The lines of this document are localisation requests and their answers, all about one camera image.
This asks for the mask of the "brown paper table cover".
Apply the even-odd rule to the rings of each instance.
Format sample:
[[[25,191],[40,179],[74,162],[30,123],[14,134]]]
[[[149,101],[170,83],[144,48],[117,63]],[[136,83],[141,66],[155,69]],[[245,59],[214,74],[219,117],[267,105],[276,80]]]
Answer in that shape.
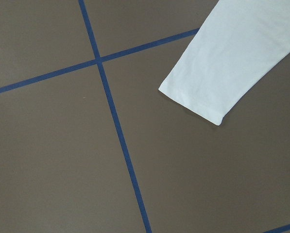
[[[0,233],[290,233],[290,54],[213,125],[158,87],[214,0],[0,0]]]

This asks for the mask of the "white long-sleeve printed shirt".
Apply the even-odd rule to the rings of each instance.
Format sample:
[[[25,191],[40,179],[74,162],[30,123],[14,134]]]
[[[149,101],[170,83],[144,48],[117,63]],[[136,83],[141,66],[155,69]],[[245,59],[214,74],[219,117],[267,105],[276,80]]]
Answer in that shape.
[[[289,53],[290,0],[220,0],[159,91],[220,125]]]

